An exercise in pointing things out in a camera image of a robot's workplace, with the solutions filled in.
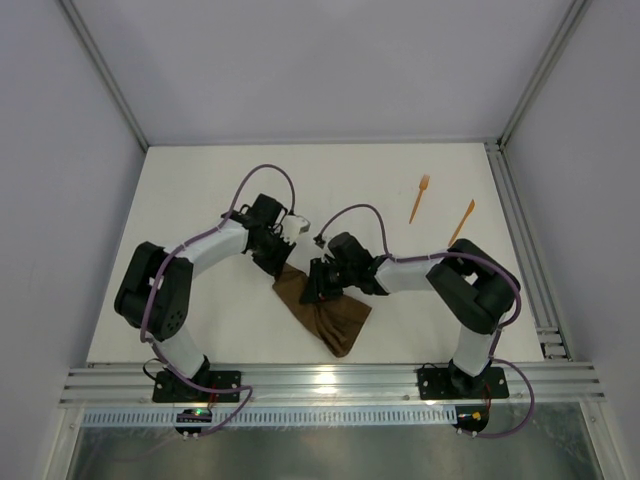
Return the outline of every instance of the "white wall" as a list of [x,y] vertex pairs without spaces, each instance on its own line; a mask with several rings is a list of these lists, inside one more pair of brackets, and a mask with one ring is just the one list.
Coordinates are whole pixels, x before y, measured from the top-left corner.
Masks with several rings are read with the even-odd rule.
[[640,450],[640,3],[595,1],[509,145],[581,358]]
[[497,137],[569,0],[76,0],[151,144]]
[[0,4],[0,476],[51,447],[142,152],[53,0]]

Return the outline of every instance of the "metal frame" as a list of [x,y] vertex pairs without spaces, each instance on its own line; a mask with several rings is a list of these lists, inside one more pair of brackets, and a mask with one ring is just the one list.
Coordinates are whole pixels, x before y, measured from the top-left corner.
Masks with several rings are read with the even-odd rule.
[[[602,385],[589,362],[533,362],[518,366],[531,381],[536,402],[604,400]],[[425,405],[418,394],[415,373],[420,365],[224,364],[220,367],[241,370],[243,383],[253,386],[253,401],[248,407]],[[505,374],[511,398],[495,399],[494,403],[528,403],[527,389],[519,375],[508,368]],[[60,406],[144,408],[150,405],[152,391],[153,385],[142,374],[142,364],[95,365],[69,372]],[[477,403],[477,400],[428,402],[429,405]],[[167,404],[167,407],[176,405],[206,404]]]
[[87,25],[85,24],[80,11],[73,3],[73,0],[56,0],[56,2],[62,9],[62,13],[66,17],[69,26],[71,27],[71,30],[73,30],[73,33],[75,33],[76,38],[80,42],[80,45],[89,57],[89,60],[91,60],[91,63],[96,69],[98,77],[107,89],[107,92],[115,103],[116,108],[122,115],[123,120],[131,130],[133,136],[136,137],[140,148],[146,153],[147,150],[149,150],[149,142],[147,141],[147,138],[142,131],[140,124],[136,120],[131,107],[129,107],[129,104],[124,97],[122,90],[120,90],[120,86],[111,73],[107,62],[102,56],[98,45],[91,36],[91,32],[89,32],[89,29],[87,28]]
[[564,17],[560,21],[556,32],[551,37],[549,45],[545,49],[540,62],[533,71],[533,75],[529,79],[527,86],[522,92],[516,108],[507,121],[507,125],[500,136],[498,143],[501,147],[506,146],[515,130],[520,125],[520,122],[531,108],[531,105],[535,101],[538,93],[542,90],[542,87],[546,83],[549,75],[553,71],[553,68],[558,63],[558,60],[562,56],[565,47],[569,43],[569,40],[575,33],[578,25],[582,21],[585,13],[589,9],[592,0],[573,0],[569,8],[567,8]]

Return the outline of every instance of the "robotic arm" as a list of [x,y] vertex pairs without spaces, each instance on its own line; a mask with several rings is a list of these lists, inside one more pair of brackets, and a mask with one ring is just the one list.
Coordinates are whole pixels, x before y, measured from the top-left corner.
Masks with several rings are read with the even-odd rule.
[[[318,246],[325,246],[321,237],[315,241]],[[496,268],[486,264],[506,272],[503,267],[464,239],[456,241],[447,252],[411,261],[386,255],[373,257],[347,232],[332,238],[326,247],[328,254],[323,259],[311,260],[309,283],[301,303],[337,298],[349,286],[369,295],[435,291],[462,324],[458,347],[449,363],[451,386],[460,397],[477,395],[483,389],[498,325],[515,300],[512,286]],[[506,273],[519,290],[515,277]],[[472,283],[467,281],[474,276]]]
[[[189,244],[164,271],[156,294],[147,334],[154,339],[158,356],[181,375],[202,386],[208,380],[209,362],[184,327],[189,312],[192,281],[221,260],[251,252],[254,263],[277,277],[298,236],[309,222],[287,212],[275,199],[260,194],[252,206],[233,211],[215,234]],[[129,325],[140,328],[151,284],[173,247],[145,242],[136,248],[115,300],[115,310]]]

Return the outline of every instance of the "fabric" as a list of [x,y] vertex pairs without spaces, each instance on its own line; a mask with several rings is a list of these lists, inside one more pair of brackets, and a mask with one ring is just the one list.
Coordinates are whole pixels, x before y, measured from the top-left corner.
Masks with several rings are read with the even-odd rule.
[[301,304],[307,286],[306,273],[286,264],[273,284],[280,300],[304,327],[318,337],[336,357],[347,355],[355,343],[371,307],[347,295],[316,304]]

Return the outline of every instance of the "black mounting plate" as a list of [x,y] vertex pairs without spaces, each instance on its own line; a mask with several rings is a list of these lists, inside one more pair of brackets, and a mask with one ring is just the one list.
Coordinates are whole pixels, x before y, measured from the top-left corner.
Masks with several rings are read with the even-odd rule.
[[[242,373],[238,370],[211,370],[206,378],[200,379],[199,384],[209,385],[210,388],[227,389],[241,386],[241,381]],[[191,388],[182,383],[173,373],[163,370],[156,376],[151,400],[153,403],[238,403],[240,394],[224,393],[211,398],[211,394]]]
[[[451,385],[449,370],[446,367],[422,367],[416,373],[420,400],[459,400],[461,398]],[[491,398],[509,398],[509,387],[502,368],[489,367],[485,372],[484,379],[489,385]],[[482,400],[483,390],[479,391],[477,395],[465,398]]]

